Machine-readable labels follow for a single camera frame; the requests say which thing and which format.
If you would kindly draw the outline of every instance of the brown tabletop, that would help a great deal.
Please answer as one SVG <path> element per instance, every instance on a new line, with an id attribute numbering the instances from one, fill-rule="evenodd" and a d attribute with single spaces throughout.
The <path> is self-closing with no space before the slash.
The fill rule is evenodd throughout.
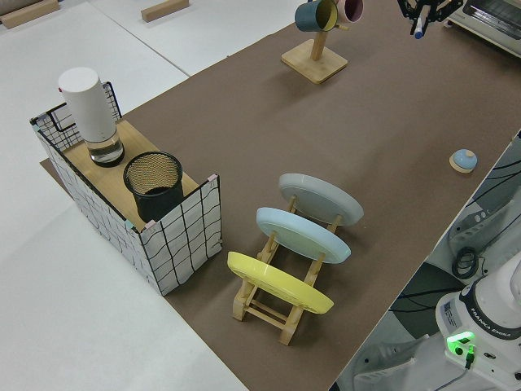
<path id="1" fill-rule="evenodd" d="M 223 251 L 166 300 L 251 390 L 328 389 L 521 126 L 519 60 L 462 29 L 432 24 L 417 41 L 396 2 L 368 1 L 329 34 L 349 63 L 319 86 L 280 60 L 311 37 L 291 25 L 125 116 L 195 181 L 221 175 Z M 449 165 L 460 148 L 479 158 L 472 174 Z M 261 250 L 256 210 L 285 208 L 284 173 L 331 182 L 365 210 L 338 230 L 352 256 L 315 285 L 335 305 L 304 314 L 290 346 L 232 318 L 240 280 L 226 266 L 230 250 Z M 301 278 L 309 266 L 285 250 L 273 264 Z"/>

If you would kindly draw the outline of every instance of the grid pattern box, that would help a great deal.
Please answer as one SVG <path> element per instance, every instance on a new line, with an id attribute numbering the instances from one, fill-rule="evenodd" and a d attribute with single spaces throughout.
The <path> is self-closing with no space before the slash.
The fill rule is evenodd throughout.
<path id="1" fill-rule="evenodd" d="M 103 84 L 114 120 L 121 118 L 110 82 Z M 101 236 L 161 295 L 185 283 L 221 251 L 221 192 L 212 175 L 160 221 L 139 232 L 66 157 L 82 138 L 67 104 L 31 121 L 56 172 Z"/>

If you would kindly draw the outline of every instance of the green light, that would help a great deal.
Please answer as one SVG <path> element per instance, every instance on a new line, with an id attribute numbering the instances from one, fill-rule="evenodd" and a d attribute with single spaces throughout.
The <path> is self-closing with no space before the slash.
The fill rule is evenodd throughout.
<path id="1" fill-rule="evenodd" d="M 447 347 L 451 352 L 454 354 L 458 354 L 456 351 L 456 348 L 460 347 L 461 344 L 466 344 L 470 340 L 473 340 L 475 338 L 475 335 L 473 332 L 460 332 L 459 334 L 456 334 L 455 336 L 450 336 L 447 338 Z M 474 346 L 470 345 L 469 352 L 474 351 Z"/>
<path id="2" fill-rule="evenodd" d="M 447 338 L 447 343 L 452 344 L 454 342 L 458 342 L 459 340 L 473 340 L 474 339 L 474 333 L 473 332 L 460 332 L 459 334 L 456 334 L 455 336 L 450 336 Z"/>

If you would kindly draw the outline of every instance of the yellow plate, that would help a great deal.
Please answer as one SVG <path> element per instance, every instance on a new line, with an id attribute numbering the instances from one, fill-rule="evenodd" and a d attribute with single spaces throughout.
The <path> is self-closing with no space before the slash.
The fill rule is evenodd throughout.
<path id="1" fill-rule="evenodd" d="M 240 278 L 309 312 L 324 314 L 333 306 L 333 301 L 317 289 L 255 258 L 229 252 L 228 267 Z"/>

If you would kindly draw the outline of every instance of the black mesh pen holder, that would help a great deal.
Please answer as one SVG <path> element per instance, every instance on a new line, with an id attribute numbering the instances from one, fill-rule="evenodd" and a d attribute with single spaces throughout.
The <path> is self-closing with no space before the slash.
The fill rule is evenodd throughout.
<path id="1" fill-rule="evenodd" d="M 145 152 L 125 167 L 123 180 L 134 195 L 139 217 L 158 222 L 183 201 L 182 166 L 166 152 Z"/>

